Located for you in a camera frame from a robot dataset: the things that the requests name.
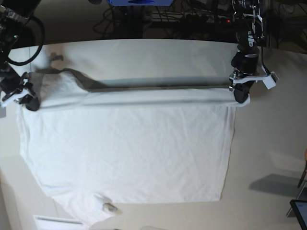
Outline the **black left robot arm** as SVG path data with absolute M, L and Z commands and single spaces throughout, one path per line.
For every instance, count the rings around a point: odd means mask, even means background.
M 230 75 L 230 89 L 240 104 L 248 99 L 250 88 L 255 83 L 251 77 L 258 74 L 259 46 L 265 42 L 261 3 L 260 0 L 232 1 L 238 45 L 231 61 L 234 71 Z

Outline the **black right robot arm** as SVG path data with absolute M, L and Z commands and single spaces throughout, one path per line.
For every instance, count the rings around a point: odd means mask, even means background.
M 0 103 L 1 108 L 16 102 L 24 105 L 29 111 L 37 111 L 40 101 L 28 82 L 28 73 L 20 76 L 13 68 L 31 63 L 40 53 L 46 30 L 43 22 L 34 16 L 39 0 L 2 0 L 0 2 L 0 91 L 5 95 Z M 9 58 L 9 54 L 29 21 L 35 22 L 40 28 L 41 41 L 36 52 L 26 61 L 17 62 Z

